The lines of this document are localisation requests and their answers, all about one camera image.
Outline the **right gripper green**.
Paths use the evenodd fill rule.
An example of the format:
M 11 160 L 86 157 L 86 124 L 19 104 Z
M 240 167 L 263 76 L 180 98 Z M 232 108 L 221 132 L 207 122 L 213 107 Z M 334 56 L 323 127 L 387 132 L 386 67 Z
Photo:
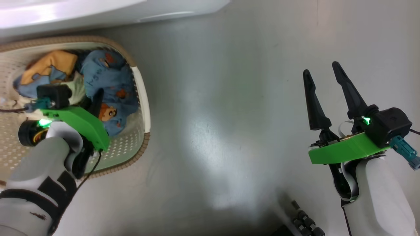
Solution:
M 348 118 L 363 117 L 371 120 L 372 110 L 367 106 L 340 63 L 333 61 L 332 69 L 345 96 Z M 312 164 L 329 165 L 348 162 L 373 156 L 390 148 L 390 146 L 379 148 L 364 132 L 339 139 L 329 129 L 332 125 L 331 121 L 324 114 L 315 93 L 315 83 L 307 69 L 303 71 L 303 81 L 309 128 L 321 132 L 319 140 L 309 147 L 308 155 Z

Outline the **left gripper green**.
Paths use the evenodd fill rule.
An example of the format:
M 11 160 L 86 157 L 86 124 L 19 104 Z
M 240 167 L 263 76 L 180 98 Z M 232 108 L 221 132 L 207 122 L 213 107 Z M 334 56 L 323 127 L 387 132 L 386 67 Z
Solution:
M 91 113 L 81 107 L 41 109 L 41 112 L 48 118 L 65 122 L 90 141 L 96 151 L 107 151 L 110 145 L 110 137 L 102 121 L 99 120 L 103 96 L 104 90 L 99 88 L 92 98 Z

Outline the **blue cartoon print garment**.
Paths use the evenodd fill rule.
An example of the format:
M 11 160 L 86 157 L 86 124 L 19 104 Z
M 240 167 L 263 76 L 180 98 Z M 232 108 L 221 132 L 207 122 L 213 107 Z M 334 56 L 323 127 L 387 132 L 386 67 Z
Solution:
M 84 78 L 89 99 L 103 90 L 97 117 L 109 136 L 117 136 L 125 129 L 128 117 L 139 108 L 130 66 L 119 53 L 93 50 L 81 60 L 77 71 Z

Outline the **orange cream and blue garment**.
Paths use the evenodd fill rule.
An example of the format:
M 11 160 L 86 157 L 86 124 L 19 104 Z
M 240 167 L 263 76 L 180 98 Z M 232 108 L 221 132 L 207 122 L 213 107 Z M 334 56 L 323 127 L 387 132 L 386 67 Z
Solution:
M 70 105 L 76 105 L 85 97 L 84 76 L 76 71 L 78 56 L 63 50 L 52 51 L 31 62 L 22 75 L 13 81 L 20 106 L 37 98 L 40 85 L 67 85 L 72 92 Z

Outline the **white front-load washing machine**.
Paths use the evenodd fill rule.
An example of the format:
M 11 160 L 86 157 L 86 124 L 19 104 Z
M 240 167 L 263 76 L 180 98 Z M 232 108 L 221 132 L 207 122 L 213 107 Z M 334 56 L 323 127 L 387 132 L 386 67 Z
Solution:
M 231 0 L 0 0 L 0 38 L 133 24 L 169 12 L 217 12 Z

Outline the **cream perforated laundry basket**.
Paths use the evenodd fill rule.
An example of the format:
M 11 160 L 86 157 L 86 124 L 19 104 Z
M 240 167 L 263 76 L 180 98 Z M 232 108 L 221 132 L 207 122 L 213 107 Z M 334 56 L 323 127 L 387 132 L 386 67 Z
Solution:
M 129 167 L 148 146 L 151 128 L 148 96 L 133 57 L 120 44 L 102 36 L 58 36 L 0 44 L 0 109 L 20 108 L 12 81 L 33 60 L 54 50 L 85 52 L 95 49 L 109 49 L 125 58 L 135 81 L 139 109 L 128 117 L 126 128 L 111 138 L 109 149 L 102 153 L 91 178 Z M 0 188 L 6 186 L 6 180 L 30 150 L 23 147 L 17 138 L 18 128 L 25 118 L 24 114 L 0 113 Z

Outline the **round white filter cover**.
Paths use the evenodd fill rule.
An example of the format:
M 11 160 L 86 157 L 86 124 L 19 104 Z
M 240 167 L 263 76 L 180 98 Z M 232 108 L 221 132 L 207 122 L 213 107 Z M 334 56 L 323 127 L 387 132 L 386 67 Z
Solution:
M 170 20 L 173 18 L 183 18 L 191 15 L 195 15 L 193 11 L 179 11 L 179 12 L 169 12 L 164 14 L 151 15 L 135 20 L 136 23 L 152 22 L 152 21 L 162 21 Z

